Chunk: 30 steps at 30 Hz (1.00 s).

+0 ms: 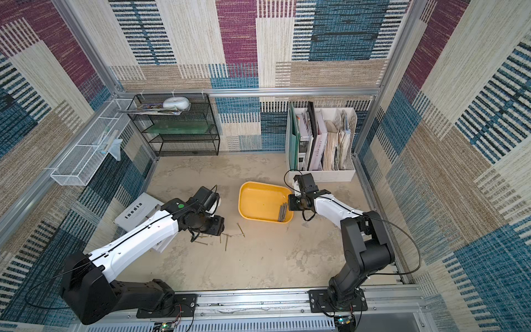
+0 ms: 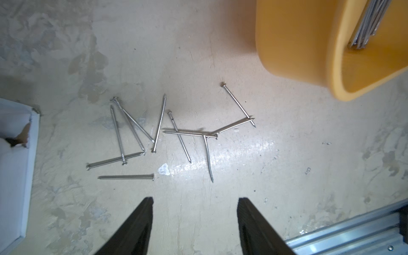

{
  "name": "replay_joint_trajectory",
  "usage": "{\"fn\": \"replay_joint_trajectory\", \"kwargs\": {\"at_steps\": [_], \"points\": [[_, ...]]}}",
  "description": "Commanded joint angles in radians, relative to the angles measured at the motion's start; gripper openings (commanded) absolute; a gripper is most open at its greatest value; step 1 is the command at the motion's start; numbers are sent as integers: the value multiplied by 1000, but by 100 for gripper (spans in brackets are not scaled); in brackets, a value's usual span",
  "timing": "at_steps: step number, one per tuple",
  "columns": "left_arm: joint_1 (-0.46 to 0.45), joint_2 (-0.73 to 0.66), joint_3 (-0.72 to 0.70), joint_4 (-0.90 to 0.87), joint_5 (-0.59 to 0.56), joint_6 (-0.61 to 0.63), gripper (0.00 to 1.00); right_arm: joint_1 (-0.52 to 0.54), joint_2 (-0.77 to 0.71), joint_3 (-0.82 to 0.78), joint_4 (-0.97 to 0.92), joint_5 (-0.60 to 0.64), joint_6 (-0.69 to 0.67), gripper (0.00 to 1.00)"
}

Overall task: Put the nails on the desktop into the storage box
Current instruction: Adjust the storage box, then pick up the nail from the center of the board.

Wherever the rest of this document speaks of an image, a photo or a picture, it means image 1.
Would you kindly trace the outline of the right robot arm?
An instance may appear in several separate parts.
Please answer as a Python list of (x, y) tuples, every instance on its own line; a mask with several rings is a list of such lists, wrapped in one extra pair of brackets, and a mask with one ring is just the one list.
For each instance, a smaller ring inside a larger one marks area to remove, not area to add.
[(395, 262), (395, 253), (384, 221), (375, 211), (363, 212), (321, 190), (312, 174), (293, 179), (288, 196), (289, 210), (310, 211), (331, 221), (341, 230), (345, 265), (329, 281), (329, 302), (333, 308), (350, 308), (362, 297), (360, 286), (372, 275)]

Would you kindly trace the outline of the yellow plastic storage box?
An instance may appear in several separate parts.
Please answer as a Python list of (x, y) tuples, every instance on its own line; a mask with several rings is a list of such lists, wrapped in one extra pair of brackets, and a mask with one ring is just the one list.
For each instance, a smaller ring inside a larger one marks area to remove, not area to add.
[(283, 203), (288, 204), (291, 190), (279, 185), (248, 181), (239, 190), (239, 214), (248, 220), (287, 224), (294, 217), (288, 210), (283, 223), (278, 221), (279, 209)]

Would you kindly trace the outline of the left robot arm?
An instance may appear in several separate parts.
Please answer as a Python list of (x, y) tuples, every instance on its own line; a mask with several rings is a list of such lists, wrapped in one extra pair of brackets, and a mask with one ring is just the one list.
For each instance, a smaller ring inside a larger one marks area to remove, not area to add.
[(172, 199), (133, 230), (88, 254), (73, 253), (65, 261), (59, 294), (83, 325), (92, 325), (114, 311), (137, 309), (149, 316), (177, 315), (182, 304), (174, 290), (160, 279), (121, 282), (117, 277), (155, 245), (188, 231), (221, 236), (224, 218), (216, 211), (221, 197), (202, 186), (187, 201)]

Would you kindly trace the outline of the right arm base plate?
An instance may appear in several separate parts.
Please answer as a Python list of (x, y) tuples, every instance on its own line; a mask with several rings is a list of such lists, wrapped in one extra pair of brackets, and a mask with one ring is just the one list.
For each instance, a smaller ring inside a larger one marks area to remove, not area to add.
[(311, 289), (307, 293), (312, 313), (329, 314), (368, 310), (362, 289), (354, 289), (347, 295), (336, 295), (329, 289)]

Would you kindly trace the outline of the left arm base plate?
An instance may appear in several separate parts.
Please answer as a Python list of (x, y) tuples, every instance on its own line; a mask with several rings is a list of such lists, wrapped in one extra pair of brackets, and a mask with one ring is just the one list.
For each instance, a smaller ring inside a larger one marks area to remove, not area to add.
[(195, 293), (175, 293), (163, 300), (155, 309), (138, 309), (136, 317), (139, 319), (191, 318), (195, 312), (197, 297)]

